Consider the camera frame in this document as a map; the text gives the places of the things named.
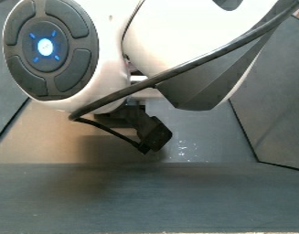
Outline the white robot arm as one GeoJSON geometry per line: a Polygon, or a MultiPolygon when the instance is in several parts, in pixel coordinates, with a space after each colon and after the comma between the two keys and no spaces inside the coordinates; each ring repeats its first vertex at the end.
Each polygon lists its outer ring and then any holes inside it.
{"type": "Polygon", "coordinates": [[[3,28],[7,67],[23,92],[73,112],[164,75],[172,105],[207,111],[243,83],[299,0],[20,0],[3,28]]]}

